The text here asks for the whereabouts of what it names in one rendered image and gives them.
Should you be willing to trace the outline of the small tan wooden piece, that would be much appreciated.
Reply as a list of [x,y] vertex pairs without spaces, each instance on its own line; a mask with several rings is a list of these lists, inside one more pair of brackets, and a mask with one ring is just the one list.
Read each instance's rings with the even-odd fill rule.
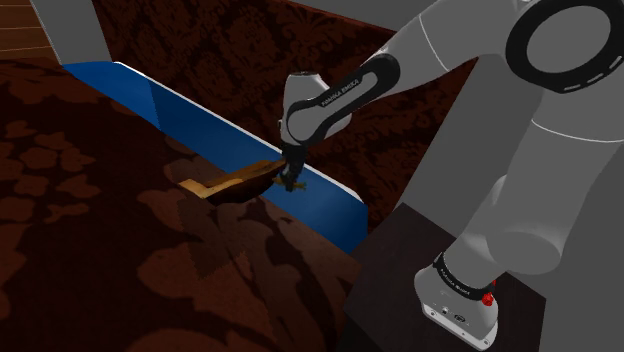
[[274,184],[284,187],[287,191],[294,191],[295,189],[305,190],[307,188],[306,182],[292,182],[289,184],[285,183],[281,177],[274,177],[272,181]]

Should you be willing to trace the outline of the brown wooden bowl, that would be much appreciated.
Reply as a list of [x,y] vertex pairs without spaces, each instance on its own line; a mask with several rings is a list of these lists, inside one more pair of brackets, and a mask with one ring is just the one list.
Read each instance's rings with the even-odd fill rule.
[[187,179],[179,186],[214,206],[244,203],[268,190],[285,164],[284,160],[261,160],[213,180]]

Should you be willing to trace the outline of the dark robot stand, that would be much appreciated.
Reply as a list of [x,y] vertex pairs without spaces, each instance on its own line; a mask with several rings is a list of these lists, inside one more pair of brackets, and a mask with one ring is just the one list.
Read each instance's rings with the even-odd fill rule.
[[[454,237],[402,204],[352,252],[362,265],[336,352],[478,352],[425,317],[413,287]],[[494,293],[499,329],[485,352],[539,352],[546,299],[505,273]]]

